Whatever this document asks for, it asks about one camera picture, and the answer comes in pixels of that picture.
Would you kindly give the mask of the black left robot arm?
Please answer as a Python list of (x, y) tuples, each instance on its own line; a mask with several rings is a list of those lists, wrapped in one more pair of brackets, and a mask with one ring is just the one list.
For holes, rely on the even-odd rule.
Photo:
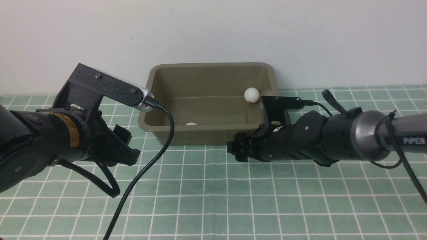
[(56, 165), (72, 170), (111, 197), (120, 193), (109, 167), (135, 165), (140, 150), (129, 146), (129, 130), (112, 130), (102, 111), (87, 114), (76, 107), (36, 111), (1, 106), (0, 190)]

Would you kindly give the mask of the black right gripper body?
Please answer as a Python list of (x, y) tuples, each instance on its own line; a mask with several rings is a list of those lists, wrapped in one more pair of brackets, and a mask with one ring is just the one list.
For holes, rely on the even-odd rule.
[(261, 162), (300, 160), (301, 154), (295, 149), (294, 125), (261, 125), (248, 135), (250, 157)]

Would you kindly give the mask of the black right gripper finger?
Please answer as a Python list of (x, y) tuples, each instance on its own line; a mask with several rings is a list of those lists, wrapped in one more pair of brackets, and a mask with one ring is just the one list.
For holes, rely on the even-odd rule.
[(227, 153), (233, 155), (237, 162), (248, 162), (249, 158), (257, 160), (252, 150), (251, 139), (251, 135), (237, 133), (234, 140), (226, 143)]

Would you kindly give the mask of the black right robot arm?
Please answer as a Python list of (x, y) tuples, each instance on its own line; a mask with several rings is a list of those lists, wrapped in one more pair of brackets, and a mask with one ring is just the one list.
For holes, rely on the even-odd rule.
[(264, 123), (251, 135), (236, 134), (227, 142), (227, 152), (238, 162), (249, 158), (261, 162), (309, 159), (329, 167), (340, 160), (356, 160), (383, 169), (403, 165), (426, 201), (426, 191), (404, 155), (426, 153), (426, 113), (396, 118), (395, 111), (383, 114), (360, 107), (346, 110), (329, 90), (322, 91), (322, 96), (339, 114), (327, 117), (310, 111), (294, 124), (288, 111), (320, 103), (299, 97), (262, 96)]

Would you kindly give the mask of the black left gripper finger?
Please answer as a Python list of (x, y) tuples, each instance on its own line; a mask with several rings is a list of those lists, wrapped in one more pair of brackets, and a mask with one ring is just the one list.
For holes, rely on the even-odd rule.
[(131, 132), (119, 125), (113, 129), (112, 138), (112, 161), (127, 166), (136, 164), (140, 150), (129, 146), (132, 140)]

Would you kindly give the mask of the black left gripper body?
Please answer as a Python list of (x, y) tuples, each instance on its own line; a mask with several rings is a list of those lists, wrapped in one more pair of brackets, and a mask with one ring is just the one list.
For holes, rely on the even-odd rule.
[(112, 161), (113, 129), (108, 127), (102, 112), (93, 111), (89, 115), (85, 111), (78, 111), (77, 119), (81, 126), (81, 147), (86, 150), (87, 161), (97, 160), (108, 167), (119, 164)]

